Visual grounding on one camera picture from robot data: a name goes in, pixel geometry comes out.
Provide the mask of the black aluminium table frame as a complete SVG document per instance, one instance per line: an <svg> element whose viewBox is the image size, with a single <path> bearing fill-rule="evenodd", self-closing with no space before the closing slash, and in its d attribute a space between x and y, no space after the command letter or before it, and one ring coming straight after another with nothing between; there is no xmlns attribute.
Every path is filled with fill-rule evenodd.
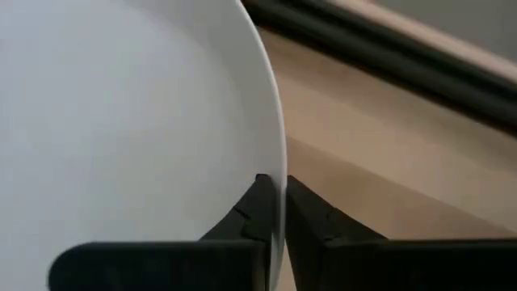
<svg viewBox="0 0 517 291"><path fill-rule="evenodd" d="M517 137L517 81L326 0L242 0L253 22Z"/></svg>

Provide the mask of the white plate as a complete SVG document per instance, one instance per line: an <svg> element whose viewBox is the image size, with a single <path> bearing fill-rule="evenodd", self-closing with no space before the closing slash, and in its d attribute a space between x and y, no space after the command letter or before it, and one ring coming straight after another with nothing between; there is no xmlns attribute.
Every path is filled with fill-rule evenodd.
<svg viewBox="0 0 517 291"><path fill-rule="evenodd" d="M200 238L258 174L280 97L241 0L0 0L0 291L63 251Z"/></svg>

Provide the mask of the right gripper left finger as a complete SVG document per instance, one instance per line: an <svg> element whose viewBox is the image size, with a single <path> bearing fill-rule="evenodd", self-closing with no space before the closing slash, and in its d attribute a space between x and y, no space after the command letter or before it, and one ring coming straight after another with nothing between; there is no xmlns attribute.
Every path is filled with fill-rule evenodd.
<svg viewBox="0 0 517 291"><path fill-rule="evenodd" d="M50 291L268 291L277 191L258 174L201 239L89 242L61 253Z"/></svg>

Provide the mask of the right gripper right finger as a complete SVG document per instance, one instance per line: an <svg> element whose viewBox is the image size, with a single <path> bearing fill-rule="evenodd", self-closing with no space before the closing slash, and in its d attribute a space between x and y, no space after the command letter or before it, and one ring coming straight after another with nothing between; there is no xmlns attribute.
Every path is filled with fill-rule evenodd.
<svg viewBox="0 0 517 291"><path fill-rule="evenodd" d="M285 238L297 291L517 291L517 239L388 239L293 176Z"/></svg>

